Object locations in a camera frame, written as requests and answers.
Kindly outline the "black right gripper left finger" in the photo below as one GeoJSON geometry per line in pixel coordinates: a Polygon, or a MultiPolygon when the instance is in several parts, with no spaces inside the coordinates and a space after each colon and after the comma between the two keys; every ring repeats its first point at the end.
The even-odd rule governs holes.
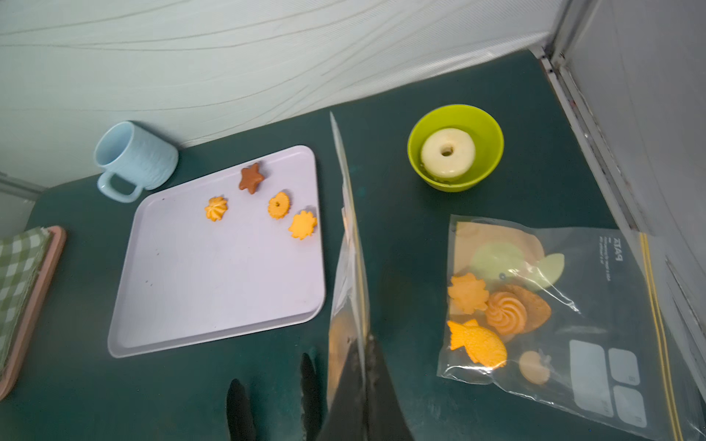
{"type": "Polygon", "coordinates": [[[365,389],[358,344],[347,353],[338,389],[317,440],[359,441],[364,439],[365,389]]]}

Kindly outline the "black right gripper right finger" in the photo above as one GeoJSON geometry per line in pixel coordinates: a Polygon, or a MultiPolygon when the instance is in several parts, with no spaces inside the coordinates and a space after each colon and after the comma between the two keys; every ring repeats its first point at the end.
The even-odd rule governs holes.
{"type": "Polygon", "coordinates": [[[384,354],[370,334],[365,348],[366,435],[369,440],[412,441],[413,435],[398,402],[384,354]]]}

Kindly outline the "clear zip bag underneath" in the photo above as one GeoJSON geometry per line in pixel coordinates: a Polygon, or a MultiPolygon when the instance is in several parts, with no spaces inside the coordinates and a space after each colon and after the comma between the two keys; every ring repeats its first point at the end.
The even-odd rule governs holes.
{"type": "Polygon", "coordinates": [[[369,290],[360,240],[353,188],[343,139],[333,114],[329,115],[336,154],[342,174],[344,235],[336,265],[331,320],[328,334],[327,404],[332,406],[340,389],[347,355],[356,349],[365,360],[370,332],[369,290]]]}

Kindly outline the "lavender plastic tray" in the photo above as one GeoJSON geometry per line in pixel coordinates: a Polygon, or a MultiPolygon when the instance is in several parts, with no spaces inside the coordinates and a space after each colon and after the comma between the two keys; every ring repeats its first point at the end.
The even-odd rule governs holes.
{"type": "Polygon", "coordinates": [[[314,152],[296,145],[257,159],[266,179],[238,188],[241,165],[145,198],[133,218],[108,351],[128,358],[297,325],[325,303],[323,240],[299,240],[268,202],[290,197],[290,213],[318,213],[314,152]],[[228,211],[212,222],[210,198],[228,211]]]}

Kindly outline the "clear zip bag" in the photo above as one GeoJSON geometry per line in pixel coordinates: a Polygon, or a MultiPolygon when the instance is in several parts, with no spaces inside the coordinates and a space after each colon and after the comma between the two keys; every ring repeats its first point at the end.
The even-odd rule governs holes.
{"type": "Polygon", "coordinates": [[[507,220],[450,219],[447,321],[477,323],[507,347],[505,367],[450,349],[445,325],[437,373],[573,413],[650,440],[702,440],[705,406],[674,334],[657,276],[656,238],[616,229],[531,229],[507,220]],[[541,296],[550,319],[501,336],[485,311],[448,295],[452,276],[483,279],[489,297],[511,284],[541,296]]]}

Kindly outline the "ring flower cookie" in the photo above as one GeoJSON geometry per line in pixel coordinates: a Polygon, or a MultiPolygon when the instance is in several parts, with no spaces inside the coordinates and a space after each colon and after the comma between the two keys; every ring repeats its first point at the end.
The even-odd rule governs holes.
{"type": "Polygon", "coordinates": [[[290,211],[290,197],[284,191],[277,193],[268,202],[268,215],[274,220],[281,220],[290,211]]]}

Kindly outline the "swirl piped cookie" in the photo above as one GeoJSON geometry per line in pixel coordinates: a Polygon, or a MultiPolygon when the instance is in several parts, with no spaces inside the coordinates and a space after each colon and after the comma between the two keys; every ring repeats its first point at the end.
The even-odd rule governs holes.
{"type": "Polygon", "coordinates": [[[210,221],[218,222],[224,218],[224,214],[228,211],[228,201],[224,197],[210,198],[204,211],[210,221]]]}

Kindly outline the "brown star cookie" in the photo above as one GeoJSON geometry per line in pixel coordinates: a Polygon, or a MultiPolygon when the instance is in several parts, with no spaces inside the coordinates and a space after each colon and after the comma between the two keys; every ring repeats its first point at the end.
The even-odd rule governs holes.
{"type": "Polygon", "coordinates": [[[242,191],[247,191],[249,194],[254,195],[259,185],[266,179],[261,173],[260,163],[254,163],[249,167],[245,167],[241,170],[241,180],[238,188],[242,191]]]}

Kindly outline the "large yellow fish cookie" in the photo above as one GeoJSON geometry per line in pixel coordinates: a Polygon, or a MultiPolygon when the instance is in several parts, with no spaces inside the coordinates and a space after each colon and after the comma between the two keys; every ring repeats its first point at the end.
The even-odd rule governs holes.
{"type": "Polygon", "coordinates": [[[489,369],[505,367],[507,347],[497,334],[481,327],[476,320],[467,323],[447,321],[450,329],[450,349],[464,348],[476,364],[489,369]]]}

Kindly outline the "cream swirl cookie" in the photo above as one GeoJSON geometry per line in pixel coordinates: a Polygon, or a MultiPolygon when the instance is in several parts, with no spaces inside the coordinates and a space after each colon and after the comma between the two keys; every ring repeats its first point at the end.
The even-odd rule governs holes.
{"type": "Polygon", "coordinates": [[[496,292],[489,297],[485,311],[487,323],[501,336],[520,334],[528,321],[528,313],[517,296],[496,292]]]}

